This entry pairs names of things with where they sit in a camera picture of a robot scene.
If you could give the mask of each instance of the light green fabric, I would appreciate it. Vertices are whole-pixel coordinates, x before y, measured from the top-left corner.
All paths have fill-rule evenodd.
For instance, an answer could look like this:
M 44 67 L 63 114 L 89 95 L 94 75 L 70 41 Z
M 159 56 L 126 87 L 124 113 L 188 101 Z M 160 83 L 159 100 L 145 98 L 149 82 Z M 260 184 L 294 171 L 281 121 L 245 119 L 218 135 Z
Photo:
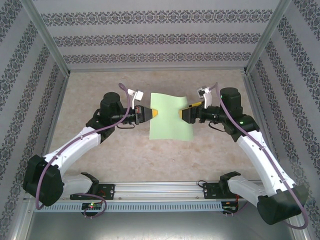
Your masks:
M 179 117 L 179 110 L 188 107 L 187 97 L 151 93 L 150 105 L 158 111 L 158 115 L 150 120 L 149 139 L 191 141 L 194 138 L 192 124 Z

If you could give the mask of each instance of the vent slot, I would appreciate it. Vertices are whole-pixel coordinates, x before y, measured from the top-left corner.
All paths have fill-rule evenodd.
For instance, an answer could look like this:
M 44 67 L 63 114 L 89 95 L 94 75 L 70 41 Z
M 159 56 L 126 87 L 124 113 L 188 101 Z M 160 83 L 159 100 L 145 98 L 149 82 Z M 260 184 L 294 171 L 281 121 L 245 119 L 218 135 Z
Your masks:
M 37 213 L 75 213 L 81 212 L 82 202 L 56 203 L 45 206 Z M 144 213 L 144 212 L 210 212 L 222 211 L 220 201 L 204 202 L 107 202 L 107 212 L 110 213 Z

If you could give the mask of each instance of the enclosure wall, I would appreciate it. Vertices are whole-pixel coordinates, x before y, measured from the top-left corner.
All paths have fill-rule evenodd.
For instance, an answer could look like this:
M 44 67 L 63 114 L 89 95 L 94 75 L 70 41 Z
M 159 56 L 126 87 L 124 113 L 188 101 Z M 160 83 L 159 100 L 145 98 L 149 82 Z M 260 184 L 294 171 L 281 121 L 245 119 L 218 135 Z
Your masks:
M 250 73 L 282 167 L 309 188 L 309 230 L 320 238 L 320 1 L 289 5 Z
M 245 67 L 279 0 L 37 0 L 71 70 Z
M 22 201 L 27 161 L 42 155 L 66 78 L 18 0 L 0 0 L 0 239 Z

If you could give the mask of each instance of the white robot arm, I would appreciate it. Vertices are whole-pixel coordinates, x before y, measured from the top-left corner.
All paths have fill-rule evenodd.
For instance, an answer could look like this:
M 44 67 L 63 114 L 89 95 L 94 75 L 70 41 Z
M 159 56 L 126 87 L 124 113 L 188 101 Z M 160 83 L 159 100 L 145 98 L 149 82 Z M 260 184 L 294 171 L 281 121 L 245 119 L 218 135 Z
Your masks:
M 127 92 L 133 96 L 130 103 L 132 106 L 135 100 L 142 99 L 143 93 L 141 91 L 128 89 Z M 158 114 L 156 110 L 141 105 L 129 106 L 127 116 L 125 116 L 126 111 L 127 108 L 123 108 L 117 93 L 106 93 L 100 103 L 100 108 L 95 111 L 92 119 L 87 122 L 86 127 L 79 134 L 59 149 L 43 157 L 35 155 L 28 161 L 23 189 L 36 197 L 40 182 L 39 200 L 45 206 L 51 206 L 59 198 L 69 197 L 76 193 L 96 194 L 95 185 L 99 184 L 99 181 L 90 174 L 85 172 L 78 176 L 64 176 L 64 174 L 83 154 L 108 138 L 114 132 L 115 127 L 101 131 L 100 129 L 114 125 L 121 119 L 123 119 L 122 124 L 135 123 L 138 125 L 149 121 Z M 41 181 L 40 176 L 48 163 L 50 166 Z
M 221 89 L 219 97 L 224 106 L 211 106 L 212 98 L 209 95 L 214 87 L 199 88 L 198 95 L 204 101 L 182 109 L 180 117 L 189 124 L 194 124 L 196 119 L 199 119 L 199 123 L 210 121 L 211 128 L 214 127 L 210 124 L 222 124 L 225 132 L 247 154 L 263 183 L 263 186 L 256 185 L 234 171 L 220 177 L 219 186 L 222 192 L 237 194 L 248 200 L 257 207 L 262 219 L 270 225 L 300 214 L 301 209 L 288 188 L 304 206 L 309 194 L 306 187 L 297 186 L 286 174 L 266 145 L 255 120 L 243 114 L 241 95 L 238 90 L 233 87 Z M 243 131 L 240 131 L 230 118 Z

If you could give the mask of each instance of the beige table surface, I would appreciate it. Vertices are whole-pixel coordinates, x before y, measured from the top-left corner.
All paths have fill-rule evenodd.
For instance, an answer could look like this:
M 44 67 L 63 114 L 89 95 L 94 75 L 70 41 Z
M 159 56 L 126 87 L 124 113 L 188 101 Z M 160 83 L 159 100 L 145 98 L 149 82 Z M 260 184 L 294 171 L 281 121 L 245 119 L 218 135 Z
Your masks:
M 190 104 L 199 102 L 196 89 L 218 82 L 220 88 L 237 88 L 241 93 L 244 113 L 252 116 L 238 70 L 71 73 L 50 151 L 82 130 L 100 107 L 105 93 L 119 93 L 126 107 L 126 95 L 119 89 L 119 82 L 127 88 L 143 91 L 139 104 L 146 107 L 150 106 L 151 93 L 187 96 Z M 219 105 L 215 96 L 213 105 Z M 224 173 L 238 171 L 249 180 L 260 179 L 232 138 L 209 128 L 206 123 L 195 123 L 194 140 L 187 142 L 149 140 L 149 126 L 147 122 L 131 130 L 116 128 L 102 144 L 78 159 L 66 175 L 88 172 L 101 182 L 215 181 Z

